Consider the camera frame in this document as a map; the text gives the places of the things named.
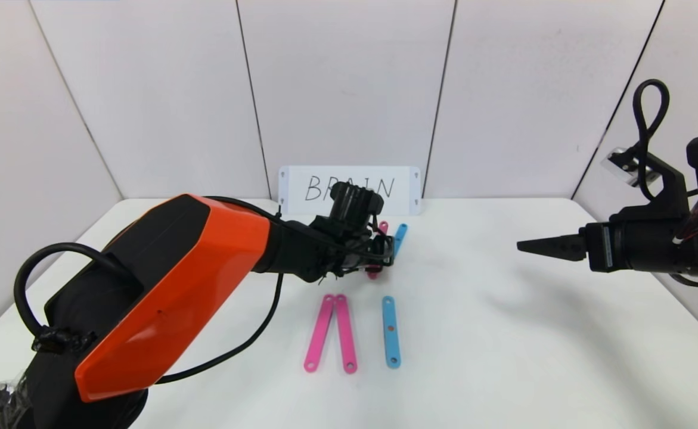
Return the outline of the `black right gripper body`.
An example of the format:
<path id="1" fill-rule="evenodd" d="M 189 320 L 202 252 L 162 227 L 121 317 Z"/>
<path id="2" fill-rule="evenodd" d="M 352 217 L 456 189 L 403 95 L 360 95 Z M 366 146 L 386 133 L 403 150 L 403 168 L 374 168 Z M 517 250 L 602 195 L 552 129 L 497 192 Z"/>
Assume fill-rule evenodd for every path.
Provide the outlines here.
<path id="1" fill-rule="evenodd" d="M 590 269 L 594 272 L 698 272 L 698 248 L 672 242 L 677 223 L 605 222 L 585 226 Z"/>

